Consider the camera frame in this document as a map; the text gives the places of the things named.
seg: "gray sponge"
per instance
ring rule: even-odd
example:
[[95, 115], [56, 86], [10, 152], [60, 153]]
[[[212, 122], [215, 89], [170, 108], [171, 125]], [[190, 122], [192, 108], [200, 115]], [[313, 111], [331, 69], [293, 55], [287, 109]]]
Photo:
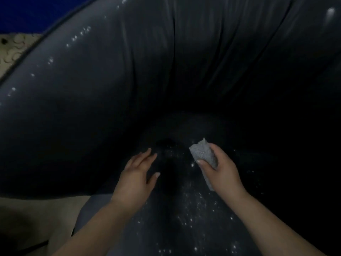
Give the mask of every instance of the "gray sponge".
[[[205, 160], [215, 170], [218, 167], [218, 160], [217, 160], [214, 152], [210, 148], [208, 142], [205, 140], [205, 138], [202, 141], [198, 142], [197, 144], [192, 145], [190, 147], [190, 151], [191, 151], [191, 154], [192, 154], [195, 161], [197, 161], [199, 159]], [[201, 169], [202, 175], [204, 176], [204, 179], [206, 181], [208, 188], [211, 191], [214, 191], [214, 189], [212, 188], [212, 185], [210, 184], [210, 182], [209, 182], [205, 172], [203, 171], [201, 165], [199, 165], [199, 167]]]

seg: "right hand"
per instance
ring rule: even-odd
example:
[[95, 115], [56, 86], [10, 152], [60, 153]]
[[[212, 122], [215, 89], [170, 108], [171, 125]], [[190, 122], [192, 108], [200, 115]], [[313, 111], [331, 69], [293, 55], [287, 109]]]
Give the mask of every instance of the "right hand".
[[237, 201], [247, 194], [241, 183], [238, 170], [234, 162], [217, 145], [210, 143], [211, 149], [218, 159], [218, 167], [214, 170], [209, 163], [198, 160], [215, 192], [227, 203]]

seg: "shiny black material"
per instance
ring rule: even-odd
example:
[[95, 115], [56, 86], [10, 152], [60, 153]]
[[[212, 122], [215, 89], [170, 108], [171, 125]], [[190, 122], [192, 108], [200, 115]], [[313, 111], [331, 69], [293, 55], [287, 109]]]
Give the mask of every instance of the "shiny black material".
[[[194, 141], [222, 142], [246, 188], [331, 254], [337, 243], [327, 234], [340, 168], [340, 4], [85, 5], [1, 80], [0, 194], [53, 198], [99, 187], [108, 193], [113, 184], [103, 183], [134, 152], [160, 142], [190, 146], [189, 133]], [[179, 111], [234, 122], [233, 144], [227, 134], [209, 138], [202, 121], [181, 123], [177, 140], [162, 128], [155, 129], [158, 138], [143, 137], [163, 117], [176, 128], [169, 113]], [[218, 128], [215, 122], [207, 120]]]

